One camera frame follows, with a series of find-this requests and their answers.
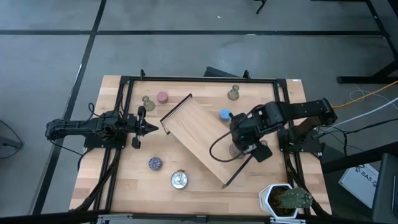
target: gray floor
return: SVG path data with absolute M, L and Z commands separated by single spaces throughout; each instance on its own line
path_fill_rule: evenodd
M 386 1 L 373 1 L 398 46 L 398 19 Z M 0 29 L 92 28 L 100 0 L 0 1 Z M 259 15 L 258 2 L 108 0 L 100 30 L 376 30 L 364 3 L 269 0 Z M 14 157 L 0 160 L 0 217 L 30 213 L 51 145 L 44 138 L 46 122 L 60 118 L 75 81 L 88 36 L 0 35 L 0 119 L 25 142 Z M 202 76 L 207 66 L 255 78 L 298 78 L 307 100 L 321 97 L 338 105 L 349 100 L 354 85 L 338 85 L 340 75 L 370 75 L 387 65 L 392 53 L 382 38 L 282 37 L 241 35 L 97 36 L 81 84 L 72 119 L 86 119 L 103 75 Z M 382 85 L 359 85 L 367 91 Z M 394 86 L 381 94 L 397 96 Z M 337 110 L 339 121 L 370 111 L 387 101 L 372 96 Z M 356 129 L 395 118 L 393 106 L 341 126 Z M 363 150 L 396 141 L 395 123 L 349 137 Z M 333 137 L 322 139 L 339 151 Z M 83 138 L 67 137 L 64 146 L 80 151 Z M 0 156 L 12 153 L 0 151 Z M 78 157 L 63 151 L 44 212 L 64 212 L 73 192 Z M 339 203 L 332 207 L 339 211 Z

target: white hexagonal pot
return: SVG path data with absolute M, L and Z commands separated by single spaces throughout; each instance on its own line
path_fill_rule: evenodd
M 264 190 L 262 190 L 260 192 L 260 194 L 259 194 L 260 195 L 260 207 L 265 212 L 271 214 L 275 218 L 295 218 L 297 216 L 297 213 L 299 212 L 298 208 L 296 208 L 296 210 L 294 211 L 293 215 L 288 216 L 288 217 L 287 216 L 281 217 L 281 216 L 278 216 L 274 212 L 274 210 L 272 209 L 272 207 L 268 203 L 268 198 L 269 198 L 269 196 L 271 194 L 271 190 L 274 187 L 280 187 L 280 186 L 285 186 L 285 187 L 288 187 L 289 189 L 292 189 L 292 186 L 290 186 L 290 184 L 271 184 L 271 185 L 268 185 L 268 187 L 266 187 Z

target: wooden table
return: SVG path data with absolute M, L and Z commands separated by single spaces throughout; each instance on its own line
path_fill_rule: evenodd
M 97 114 L 113 110 L 120 78 L 120 76 L 104 76 L 95 108 Z M 260 209 L 259 192 L 269 184 L 287 182 L 283 155 L 279 151 L 276 133 L 264 136 L 274 155 L 262 163 L 252 159 L 232 184 L 222 189 L 223 183 L 173 134 L 166 135 L 160 123 L 160 119 L 189 93 L 192 93 L 195 101 L 216 118 L 223 108 L 229 108 L 234 114 L 247 113 L 258 104 L 274 101 L 271 84 L 238 83 L 238 85 L 240 98 L 237 101 L 230 101 L 226 94 L 231 89 L 232 83 L 135 81 L 129 113 L 136 113 L 138 107 L 142 105 L 142 96 L 148 95 L 156 103 L 156 107 L 154 111 L 147 113 L 146 120 L 158 126 L 159 130 L 141 138 L 141 149 L 131 147 L 133 134 L 127 137 L 126 148 L 121 153 L 111 211 L 268 215 Z M 287 80 L 287 86 L 291 103 L 305 101 L 300 80 Z M 159 91 L 166 91 L 169 94 L 167 104 L 160 105 L 156 102 L 156 94 Z M 308 153 L 300 155 L 308 189 L 323 209 L 331 213 L 319 160 Z M 79 206 L 97 184 L 103 156 L 104 149 L 94 149 L 82 159 L 70 208 Z M 154 156 L 163 160 L 161 170 L 149 169 L 148 161 Z M 189 185 L 185 190 L 175 190 L 170 184 L 171 175 L 179 169 L 185 170 L 189 178 Z M 106 185 L 100 208 L 104 208 L 107 192 Z

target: wooden board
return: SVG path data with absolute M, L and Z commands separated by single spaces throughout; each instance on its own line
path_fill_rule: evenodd
M 163 122 L 163 125 L 224 184 L 243 163 L 243 160 L 239 159 L 218 162 L 210 156 L 210 146 L 229 129 L 193 98 L 188 99 Z M 214 145 L 213 155 L 222 160 L 232 158 L 229 153 L 231 143 L 231 136 L 226 136 Z
M 96 113 L 113 110 L 119 81 L 120 76 L 104 77 Z M 292 103 L 305 101 L 300 80 L 287 80 L 287 85 Z M 221 189 L 223 183 L 173 134 L 166 135 L 161 128 L 160 119 L 189 93 L 216 119 L 223 108 L 229 108 L 234 114 L 247 113 L 253 106 L 274 100 L 271 84 L 240 83 L 241 97 L 230 101 L 226 94 L 231 86 L 231 83 L 134 82 L 129 112 L 136 113 L 142 105 L 142 96 L 148 95 L 155 101 L 156 108 L 148 112 L 147 121 L 160 129 L 141 138 L 141 149 L 133 149 L 130 146 L 133 134 L 128 136 L 129 147 L 121 154 L 112 212 L 267 215 L 260 209 L 258 193 L 269 184 L 287 182 L 276 133 L 264 136 L 273 156 L 262 163 L 252 159 L 229 187 Z M 159 91 L 169 94 L 167 104 L 156 102 Z M 100 175 L 103 154 L 104 149 L 94 149 L 82 159 L 70 208 L 79 206 L 93 190 Z M 153 156 L 159 156 L 164 162 L 163 168 L 156 172 L 148 168 L 148 160 Z M 319 160 L 311 154 L 301 153 L 301 161 L 308 189 L 323 209 L 330 212 Z M 170 184 L 172 173 L 179 169 L 186 170 L 190 181 L 181 191 Z M 101 208 L 104 208 L 106 193 L 107 186 Z

